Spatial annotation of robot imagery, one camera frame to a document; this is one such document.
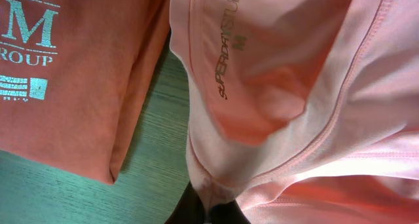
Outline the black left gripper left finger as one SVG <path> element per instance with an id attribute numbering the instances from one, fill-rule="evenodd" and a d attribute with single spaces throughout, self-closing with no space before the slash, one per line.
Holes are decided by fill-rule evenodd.
<path id="1" fill-rule="evenodd" d="M 165 224 L 204 224 L 204 222 L 204 206 L 191 182 L 188 182 L 177 206 Z"/>

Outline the salmon pink printed t-shirt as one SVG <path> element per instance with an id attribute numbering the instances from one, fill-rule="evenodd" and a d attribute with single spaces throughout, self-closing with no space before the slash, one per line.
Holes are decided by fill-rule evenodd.
<path id="1" fill-rule="evenodd" d="M 418 222 L 418 0 L 170 0 L 205 222 Z"/>

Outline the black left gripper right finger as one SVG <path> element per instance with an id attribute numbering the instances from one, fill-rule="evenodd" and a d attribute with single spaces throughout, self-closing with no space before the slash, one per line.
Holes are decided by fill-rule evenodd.
<path id="1" fill-rule="evenodd" d="M 211 224 L 250 224 L 236 200 L 218 204 L 209 211 Z"/>

